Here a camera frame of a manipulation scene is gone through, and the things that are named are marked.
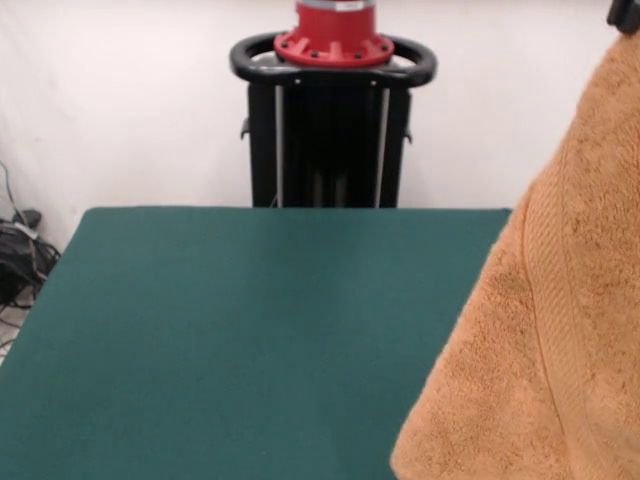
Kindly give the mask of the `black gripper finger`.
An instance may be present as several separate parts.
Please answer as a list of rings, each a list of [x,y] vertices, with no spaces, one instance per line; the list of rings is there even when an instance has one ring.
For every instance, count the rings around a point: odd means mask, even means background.
[[[640,29],[640,1],[612,0],[607,24],[624,35],[634,35]]]

